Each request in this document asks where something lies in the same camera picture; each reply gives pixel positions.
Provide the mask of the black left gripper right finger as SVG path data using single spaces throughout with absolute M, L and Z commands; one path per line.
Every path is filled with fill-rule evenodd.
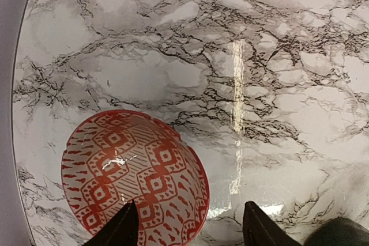
M 301 246 L 253 201 L 244 206 L 243 238 L 246 246 Z

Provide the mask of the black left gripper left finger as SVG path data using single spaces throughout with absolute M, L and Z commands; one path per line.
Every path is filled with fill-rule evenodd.
M 86 246 L 137 246 L 139 217 L 135 202 L 126 203 Z

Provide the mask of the dark blue mug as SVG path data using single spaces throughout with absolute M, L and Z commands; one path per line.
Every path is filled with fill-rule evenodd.
M 304 245 L 368 246 L 368 240 L 368 229 L 351 219 L 336 218 L 314 231 Z

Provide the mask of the red white patterned bowl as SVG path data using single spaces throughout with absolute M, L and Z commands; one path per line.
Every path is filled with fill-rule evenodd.
M 186 245 L 209 209 L 209 183 L 195 151 L 147 114 L 112 110 L 82 122 L 62 155 L 67 202 L 97 234 L 126 204 L 139 217 L 139 245 Z

